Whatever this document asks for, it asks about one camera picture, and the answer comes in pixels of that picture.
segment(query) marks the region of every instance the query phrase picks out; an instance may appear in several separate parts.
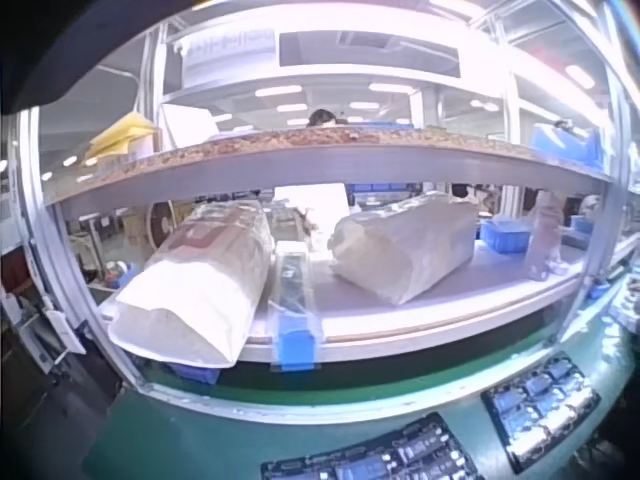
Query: white shelf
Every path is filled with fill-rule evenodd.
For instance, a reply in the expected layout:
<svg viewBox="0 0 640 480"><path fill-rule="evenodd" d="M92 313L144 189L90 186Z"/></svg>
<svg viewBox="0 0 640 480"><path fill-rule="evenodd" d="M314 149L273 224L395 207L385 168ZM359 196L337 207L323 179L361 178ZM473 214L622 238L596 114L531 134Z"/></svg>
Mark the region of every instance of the white shelf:
<svg viewBox="0 0 640 480"><path fill-rule="evenodd" d="M519 145L424 130L336 127L221 138L138 161L103 159L93 178L44 184L67 219L219 192L316 183L492 183L600 192L610 177Z"/></svg>
<svg viewBox="0 0 640 480"><path fill-rule="evenodd" d="M618 243L612 264L640 242L636 233ZM560 300L579 286L586 252L563 246L570 265L565 276L546 282L527 279L522 255L499 255L476 242L473 260L443 279L428 292L400 307L333 275L328 259L313 262L314 293L326 342L319 362L376 358L454 342L518 320ZM117 314L114 293L100 305L105 325ZM251 326L241 360L272 361L266 307L262 305Z"/></svg>

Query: green workbench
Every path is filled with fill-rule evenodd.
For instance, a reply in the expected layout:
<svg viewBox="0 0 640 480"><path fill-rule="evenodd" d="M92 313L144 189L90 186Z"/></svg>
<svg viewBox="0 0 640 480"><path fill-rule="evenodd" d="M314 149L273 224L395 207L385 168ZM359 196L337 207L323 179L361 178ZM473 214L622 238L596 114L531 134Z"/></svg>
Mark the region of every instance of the green workbench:
<svg viewBox="0 0 640 480"><path fill-rule="evenodd" d="M520 322L523 321L530 325L534 320L523 319ZM463 365L440 369L418 378L396 382L387 379L387 383L378 386L368 385L365 379L353 379L356 386L350 389L332 390L327 385L323 386L320 380L307 382L298 390L284 381L276 388L273 384L264 383L264 378L260 379L258 366L244 365L241 369L254 369L257 372L257 383L251 384L254 388L240 381L248 374L247 371L239 376L236 375L238 371L228 374L229 378L222 382L222 386L194 386L189 383L189 388L194 393L244 402L253 400L283 405L313 403L318 408L329 403L331 398L334 404L388 398L393 392L401 394L416 388L429 391L437 382L446 382L452 376L460 378L501 359L506 361L517 355L518 351L530 348L531 343L539 341L547 329L543 322L534 328L534 332L498 352L481 355ZM633 371L634 360L628 343L624 331L595 318L562 346L590 379L602 400L569 437L518 478L549 477L589 438L613 406ZM330 373L337 376L337 371ZM182 385L186 388L187 385L162 369L152 368L148 374L154 377L155 382L164 382L173 387ZM341 383L344 383L344 379L338 380L338 384ZM85 459L84 470L92 480L257 479L263 462L345 447L398 428L429 411L438 411L442 415L485 478L514 477L491 419L477 394L392 418L304 426L212 416L125 390L115 401L105 430Z"/></svg>

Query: plastic bag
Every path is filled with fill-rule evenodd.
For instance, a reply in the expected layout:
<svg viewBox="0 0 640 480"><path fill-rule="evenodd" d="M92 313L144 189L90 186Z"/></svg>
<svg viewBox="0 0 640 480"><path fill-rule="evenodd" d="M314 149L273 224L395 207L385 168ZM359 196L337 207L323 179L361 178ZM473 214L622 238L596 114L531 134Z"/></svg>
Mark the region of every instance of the plastic bag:
<svg viewBox="0 0 640 480"><path fill-rule="evenodd" d="M233 366L264 288L271 250L258 202L198 206L117 296L111 340L154 360Z"/></svg>
<svg viewBox="0 0 640 480"><path fill-rule="evenodd" d="M531 211L533 232L524 259L527 276L544 281L550 273L564 275L568 266L560 258L565 198L543 190L538 192Z"/></svg>
<svg viewBox="0 0 640 480"><path fill-rule="evenodd" d="M334 271L400 305L473 256L477 208L432 191L342 219L329 242Z"/></svg>

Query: yellow folder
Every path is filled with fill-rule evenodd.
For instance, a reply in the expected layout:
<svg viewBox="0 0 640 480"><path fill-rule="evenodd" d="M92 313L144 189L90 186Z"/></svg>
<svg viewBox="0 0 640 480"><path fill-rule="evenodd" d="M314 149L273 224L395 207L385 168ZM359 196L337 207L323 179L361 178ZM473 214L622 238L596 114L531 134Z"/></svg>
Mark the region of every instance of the yellow folder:
<svg viewBox="0 0 640 480"><path fill-rule="evenodd" d="M156 126L139 113L128 113L91 140L85 158L128 153L129 143L156 130Z"/></svg>

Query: circuit board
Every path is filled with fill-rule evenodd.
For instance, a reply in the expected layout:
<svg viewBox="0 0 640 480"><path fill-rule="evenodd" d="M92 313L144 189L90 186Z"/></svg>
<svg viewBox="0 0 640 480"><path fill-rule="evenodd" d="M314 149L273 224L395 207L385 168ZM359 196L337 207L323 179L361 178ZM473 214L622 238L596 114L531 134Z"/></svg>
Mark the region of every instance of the circuit board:
<svg viewBox="0 0 640 480"><path fill-rule="evenodd" d="M515 473L551 451L600 402L565 353L483 392L482 399Z"/></svg>
<svg viewBox="0 0 640 480"><path fill-rule="evenodd" d="M362 443L261 469L263 480L482 479L437 413Z"/></svg>

